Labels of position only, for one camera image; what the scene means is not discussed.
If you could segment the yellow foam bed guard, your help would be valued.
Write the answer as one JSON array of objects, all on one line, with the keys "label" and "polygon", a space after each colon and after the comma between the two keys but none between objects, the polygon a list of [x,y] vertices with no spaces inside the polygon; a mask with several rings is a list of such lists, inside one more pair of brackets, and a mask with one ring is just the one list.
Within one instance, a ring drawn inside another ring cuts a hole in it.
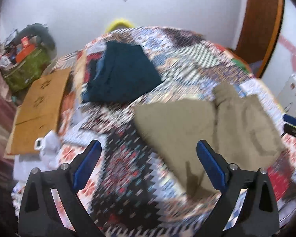
[{"label": "yellow foam bed guard", "polygon": [[105,33],[110,33],[117,29],[125,29],[125,28],[134,28],[135,25],[128,21],[127,19],[119,18],[112,21],[105,30]]}]

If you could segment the olive khaki pants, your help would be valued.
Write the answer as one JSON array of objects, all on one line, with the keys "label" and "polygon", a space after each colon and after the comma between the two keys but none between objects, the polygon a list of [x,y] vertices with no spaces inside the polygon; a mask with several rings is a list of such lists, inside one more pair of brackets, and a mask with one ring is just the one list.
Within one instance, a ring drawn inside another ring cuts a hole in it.
[{"label": "olive khaki pants", "polygon": [[284,151],[279,132],[256,95],[240,97],[228,83],[213,88],[214,100],[183,99],[135,108],[139,135],[154,148],[195,200],[215,193],[196,145],[205,140],[228,163],[256,171]]}]

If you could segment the patchwork patterned bed quilt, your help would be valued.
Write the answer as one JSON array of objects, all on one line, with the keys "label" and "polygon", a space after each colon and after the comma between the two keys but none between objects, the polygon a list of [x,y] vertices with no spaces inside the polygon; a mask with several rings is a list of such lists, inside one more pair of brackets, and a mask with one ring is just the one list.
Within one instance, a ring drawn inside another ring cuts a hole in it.
[{"label": "patchwork patterned bed quilt", "polygon": [[15,186],[20,236],[296,236],[296,138],[226,48],[119,29],[54,72],[73,74],[82,119]]}]

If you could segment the green storage bag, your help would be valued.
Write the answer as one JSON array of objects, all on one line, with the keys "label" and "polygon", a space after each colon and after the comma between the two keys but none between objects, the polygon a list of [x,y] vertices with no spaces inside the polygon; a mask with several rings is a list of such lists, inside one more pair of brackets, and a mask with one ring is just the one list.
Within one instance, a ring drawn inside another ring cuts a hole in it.
[{"label": "green storage bag", "polygon": [[20,63],[0,69],[3,79],[12,93],[25,89],[39,79],[51,63],[47,50],[43,47],[34,49]]}]

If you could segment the grey neck pillow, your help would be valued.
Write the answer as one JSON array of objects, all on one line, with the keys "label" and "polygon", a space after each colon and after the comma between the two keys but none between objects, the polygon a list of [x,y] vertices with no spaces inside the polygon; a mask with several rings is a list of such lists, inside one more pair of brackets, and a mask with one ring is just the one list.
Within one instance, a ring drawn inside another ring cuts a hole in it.
[{"label": "grey neck pillow", "polygon": [[15,45],[21,43],[21,40],[24,37],[32,38],[34,36],[39,36],[41,42],[47,46],[48,49],[54,50],[55,49],[55,42],[53,37],[49,34],[48,28],[44,27],[42,24],[34,23],[32,25],[27,25],[26,28],[21,30],[15,38],[13,38],[12,42]]}]

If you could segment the orange box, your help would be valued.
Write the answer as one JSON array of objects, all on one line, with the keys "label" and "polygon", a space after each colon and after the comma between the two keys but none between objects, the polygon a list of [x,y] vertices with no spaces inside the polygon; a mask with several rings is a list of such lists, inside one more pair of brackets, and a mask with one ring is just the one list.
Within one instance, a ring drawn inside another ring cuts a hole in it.
[{"label": "orange box", "polygon": [[17,48],[16,62],[20,63],[26,56],[32,53],[34,49],[36,49],[36,45],[30,42],[27,36],[21,38],[21,48]]}]

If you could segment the white suitcase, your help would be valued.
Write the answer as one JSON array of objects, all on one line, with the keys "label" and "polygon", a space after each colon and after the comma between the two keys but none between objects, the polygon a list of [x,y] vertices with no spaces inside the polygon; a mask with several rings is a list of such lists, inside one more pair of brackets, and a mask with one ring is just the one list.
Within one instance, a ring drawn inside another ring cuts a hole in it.
[{"label": "white suitcase", "polygon": [[296,73],[289,77],[277,100],[287,114],[296,117]]}]

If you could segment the dark navy folded garment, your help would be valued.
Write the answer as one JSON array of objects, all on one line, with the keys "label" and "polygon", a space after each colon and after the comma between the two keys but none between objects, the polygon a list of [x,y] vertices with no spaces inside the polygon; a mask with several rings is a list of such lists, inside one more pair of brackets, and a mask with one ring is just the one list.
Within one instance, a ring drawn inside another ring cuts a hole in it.
[{"label": "dark navy folded garment", "polygon": [[161,76],[140,45],[106,42],[99,60],[91,60],[90,78],[82,101],[128,103],[162,83]]}]

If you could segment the brown wooden door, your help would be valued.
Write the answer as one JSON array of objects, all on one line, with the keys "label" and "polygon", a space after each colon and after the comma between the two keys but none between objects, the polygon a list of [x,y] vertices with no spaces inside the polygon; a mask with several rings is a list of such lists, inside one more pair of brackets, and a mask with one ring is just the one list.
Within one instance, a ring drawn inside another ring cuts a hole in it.
[{"label": "brown wooden door", "polygon": [[247,0],[235,54],[261,78],[271,59],[282,24],[285,0]]}]

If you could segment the wooden lap desk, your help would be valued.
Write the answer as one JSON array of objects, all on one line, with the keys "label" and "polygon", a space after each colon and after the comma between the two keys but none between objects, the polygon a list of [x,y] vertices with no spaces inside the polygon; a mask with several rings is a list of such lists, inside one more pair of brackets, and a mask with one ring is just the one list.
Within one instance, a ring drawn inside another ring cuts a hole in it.
[{"label": "wooden lap desk", "polygon": [[61,103],[70,68],[34,81],[15,118],[6,153],[10,156],[37,153],[35,142],[49,131],[57,131]]}]

